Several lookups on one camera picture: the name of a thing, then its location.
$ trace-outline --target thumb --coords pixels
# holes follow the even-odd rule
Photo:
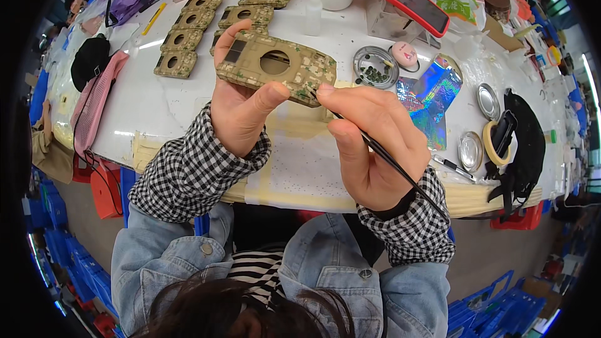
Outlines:
[[[370,157],[359,128],[346,119],[335,119],[327,125],[327,130],[336,139],[344,186],[351,196],[353,192],[366,190]]]
[[[264,122],[267,115],[289,96],[290,91],[281,83],[271,81],[261,86],[251,98],[240,105],[244,120],[253,124]]]

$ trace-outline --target woman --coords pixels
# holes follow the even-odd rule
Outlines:
[[[222,61],[231,26],[215,48]],[[126,334],[142,337],[444,337],[455,245],[441,217],[393,168],[370,153],[377,139],[446,211],[427,168],[425,136],[394,94],[322,85],[317,97],[348,120],[328,129],[359,221],[386,246],[393,268],[378,274],[361,256],[342,214],[306,222],[287,243],[232,255],[233,212],[221,195],[270,155],[267,115],[289,97],[279,83],[255,94],[217,79],[211,103],[186,135],[166,143],[129,193],[129,228],[116,237],[112,298]],[[208,237],[187,223],[209,213]]]
[[[73,179],[73,151],[54,139],[49,100],[42,103],[41,118],[31,128],[31,163],[59,182]]]

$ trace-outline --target red phone case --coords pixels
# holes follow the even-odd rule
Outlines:
[[[405,4],[402,4],[398,0],[386,0],[386,1],[390,4],[392,4],[393,6],[399,8],[404,13],[407,13],[411,19],[415,20],[419,25],[422,25],[433,36],[435,36],[437,38],[441,38],[443,35],[445,35],[445,33],[447,33],[447,29],[449,27],[449,23],[451,22],[451,20],[450,20],[449,16],[443,10],[440,10],[440,11],[447,16],[447,24],[445,25],[445,28],[443,29],[443,31],[439,32],[433,26],[431,26],[428,22],[426,22],[426,20],[421,18],[417,13],[415,13],[414,11],[411,11]],[[436,6],[437,8],[440,8],[439,6],[436,5],[436,3],[432,2],[431,0],[427,0],[427,1],[432,3],[432,5]]]

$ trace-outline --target striped shirt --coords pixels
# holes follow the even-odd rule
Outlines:
[[[254,284],[249,289],[250,296],[273,310],[278,298],[286,297],[278,277],[283,256],[284,249],[281,247],[266,251],[238,252],[232,256],[234,264],[227,277]]]

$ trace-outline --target black and white checkered sleeve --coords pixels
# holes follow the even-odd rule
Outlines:
[[[447,235],[449,216],[445,202],[445,189],[428,167],[418,185],[429,194],[446,217],[430,206],[417,193],[406,213],[383,221],[367,208],[357,206],[359,220],[385,244],[390,264],[407,265],[414,262],[442,262],[447,264],[455,254],[455,244]]]
[[[184,137],[162,146],[128,197],[161,221],[187,222],[208,213],[232,185],[259,171],[270,153],[265,129],[245,159],[226,150],[215,137],[209,102]]]

